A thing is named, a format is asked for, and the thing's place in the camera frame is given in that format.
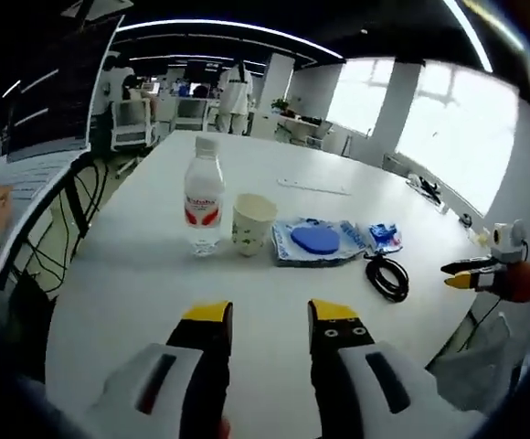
ceiling light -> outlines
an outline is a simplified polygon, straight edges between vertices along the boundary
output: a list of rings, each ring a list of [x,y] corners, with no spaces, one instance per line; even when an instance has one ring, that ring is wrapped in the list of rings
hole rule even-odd
[[[41,114],[46,114],[48,110],[49,110],[48,108],[44,108],[43,110],[40,110],[39,112],[34,112],[33,114],[28,115],[28,117],[24,117],[22,120],[15,122],[13,126],[19,126],[22,123],[31,121],[32,119],[34,119],[35,117],[38,117]]]
[[[34,80],[31,84],[29,84],[27,87],[25,87],[21,92],[25,93],[29,89],[31,89],[33,87],[36,87],[40,82],[42,82],[42,81],[44,81],[44,80],[46,80],[48,78],[51,78],[52,76],[54,76],[58,72],[59,72],[59,69],[52,70],[50,73],[42,76],[41,78],[38,78],[37,80]]]
[[[293,41],[298,41],[312,48],[317,48],[318,50],[321,50],[322,52],[325,52],[328,55],[332,55],[333,57],[336,57],[338,59],[343,59],[342,55],[337,54],[336,52],[330,50],[329,48],[324,48],[318,44],[312,43],[312,41],[308,41],[307,39],[303,39],[303,38],[296,37],[294,35],[286,34],[285,32],[280,32],[279,30],[275,30],[275,29],[268,29],[266,27],[248,25],[246,23],[237,23],[234,21],[205,20],[205,19],[159,20],[159,21],[149,21],[147,23],[139,23],[137,25],[119,27],[117,29],[117,32],[124,32],[125,30],[138,29],[141,27],[162,26],[162,25],[221,25],[221,26],[242,27],[245,29],[258,30],[260,32],[266,32],[268,34],[276,35],[278,37],[285,37]]]
[[[479,60],[481,61],[482,68],[489,73],[493,73],[493,66],[491,65],[491,61],[488,59],[488,56],[486,55],[486,51],[484,50],[484,46],[482,45],[481,41],[478,39],[478,36],[476,35],[476,31],[474,30],[474,27],[470,24],[470,21],[468,21],[468,18],[466,15],[462,12],[461,8],[456,3],[456,0],[443,0],[443,2],[446,4],[448,9],[450,9],[450,12],[454,14],[456,19],[458,20],[458,23],[460,23],[460,26],[462,29],[464,29],[464,32],[466,33],[466,36],[470,40],[472,47],[474,48],[474,51],[476,52],[476,55],[478,55]]]
[[[233,41],[240,41],[243,43],[249,43],[249,44],[256,44],[258,46],[262,46],[264,48],[274,48],[278,52],[287,53],[291,56],[297,56],[302,57],[304,59],[308,59],[309,61],[315,61],[314,58],[310,58],[307,55],[303,55],[302,53],[293,52],[291,50],[288,50],[286,48],[280,48],[279,46],[273,46],[272,44],[263,43],[262,41],[255,41],[252,39],[245,39],[240,37],[229,37],[226,35],[212,35],[212,34],[158,34],[158,35],[150,35],[150,36],[144,36],[144,37],[137,37],[137,38],[127,38],[122,39],[121,41],[113,41],[113,45],[115,44],[121,44],[121,43],[127,43],[130,41],[139,41],[140,39],[147,39],[147,38],[159,38],[159,37],[206,37],[206,38],[217,38],[217,39],[230,39]]]
[[[7,91],[5,93],[3,93],[3,96],[1,96],[2,98],[4,98],[6,95],[8,95],[15,87],[17,87],[19,84],[21,83],[21,80],[17,80],[17,82],[15,84],[13,84],[11,87],[9,87],[7,89]]]
[[[155,57],[139,57],[139,58],[129,58],[130,61],[137,61],[139,59],[161,59],[161,58],[199,58],[199,59],[223,59],[225,61],[234,61],[233,58],[227,57],[214,57],[212,55],[157,55]],[[255,66],[265,67],[267,64],[255,61],[244,61],[246,64],[253,64]]]
[[[471,9],[471,11],[474,14],[478,15],[491,27],[496,29],[501,34],[503,34],[504,37],[508,39],[509,43],[516,50],[519,50],[519,51],[525,50],[525,46],[523,45],[519,37],[511,29],[509,29],[509,27],[505,23],[499,20],[496,16],[494,16],[493,14],[488,12],[486,9],[484,9],[481,5],[478,5],[472,0],[463,0],[463,2],[465,5],[467,5]]]

white table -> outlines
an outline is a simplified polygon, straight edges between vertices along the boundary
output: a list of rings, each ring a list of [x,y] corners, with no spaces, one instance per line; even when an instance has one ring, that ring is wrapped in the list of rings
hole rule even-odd
[[[362,261],[304,269],[277,268],[266,252],[252,259],[230,251],[192,257],[182,203],[196,133],[174,132],[112,196],[69,268],[49,332],[48,397],[63,409],[84,412],[109,374],[148,343],[164,343],[194,302],[228,299],[234,303],[234,336],[225,414],[233,434],[318,437],[308,300],[350,305],[375,340],[388,341],[423,366],[475,296],[445,286],[440,267],[478,251],[453,214],[440,215],[400,177],[299,146],[201,135],[221,141],[224,235],[230,235],[233,200],[246,191],[274,200],[280,218],[395,221],[405,248],[394,259],[408,270],[408,299],[387,302],[365,278]],[[353,195],[282,187],[278,178],[341,185]]]

ceiling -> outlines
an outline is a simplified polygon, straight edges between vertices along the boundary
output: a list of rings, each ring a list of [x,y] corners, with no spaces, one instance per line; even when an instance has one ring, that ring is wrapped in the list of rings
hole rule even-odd
[[[28,58],[36,56],[49,41],[77,28],[78,20],[60,15],[75,2],[50,0],[35,5],[14,2],[6,7],[0,4],[0,97],[18,79]],[[363,56],[399,57],[416,62],[441,59],[482,68],[470,41],[442,0],[132,2],[131,8],[116,13],[125,14],[124,27],[178,18],[226,20],[304,38],[345,59]],[[495,75],[518,85],[526,94],[528,81],[521,64],[488,28],[476,25]],[[152,26],[119,32],[113,48],[129,58],[190,54],[242,57],[257,63],[265,63],[275,50],[294,57],[297,69],[341,62],[325,51],[286,37],[207,24]],[[167,62],[167,59],[135,60],[133,66],[143,75],[161,74]],[[262,69],[257,65],[249,67],[255,71]]]
[[[133,1],[135,5],[127,11],[124,27],[156,20],[210,18],[275,29],[347,58],[365,54],[442,58],[451,49],[456,62],[478,65],[463,31],[440,0],[338,0],[332,2],[332,7],[315,7],[311,1],[298,1],[291,3],[291,10],[287,2],[280,0],[253,1],[251,8],[233,3],[225,8],[212,2],[202,5],[201,13],[196,4]],[[442,35],[446,44],[437,47],[434,41]],[[297,69],[342,62],[320,49],[286,37],[209,24],[168,24],[128,30],[117,34],[113,48],[129,58],[202,54],[242,57],[260,63],[266,63],[274,50],[295,58]],[[165,71],[165,59],[136,60],[133,65],[142,74]]]

office chair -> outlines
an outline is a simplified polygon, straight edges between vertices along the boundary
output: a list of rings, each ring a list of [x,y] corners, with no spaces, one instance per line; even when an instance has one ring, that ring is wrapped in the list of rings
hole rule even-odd
[[[305,138],[305,145],[308,148],[322,150],[323,139],[332,129],[332,122],[322,121],[320,126],[316,128],[314,135],[308,135]]]
[[[194,131],[208,131],[207,127],[208,101],[200,99],[179,99],[175,107],[175,118],[172,120],[171,130],[193,126]]]
[[[113,102],[111,150],[133,152],[136,156],[117,170],[115,177],[141,163],[157,142],[155,123],[151,122],[149,99]]]

window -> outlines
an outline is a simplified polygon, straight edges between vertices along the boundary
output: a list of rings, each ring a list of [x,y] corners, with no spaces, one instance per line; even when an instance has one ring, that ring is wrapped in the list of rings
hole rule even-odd
[[[485,215],[511,158],[516,90],[489,75],[428,62],[397,152]]]
[[[383,106],[393,59],[351,59],[343,65],[327,119],[371,135]]]

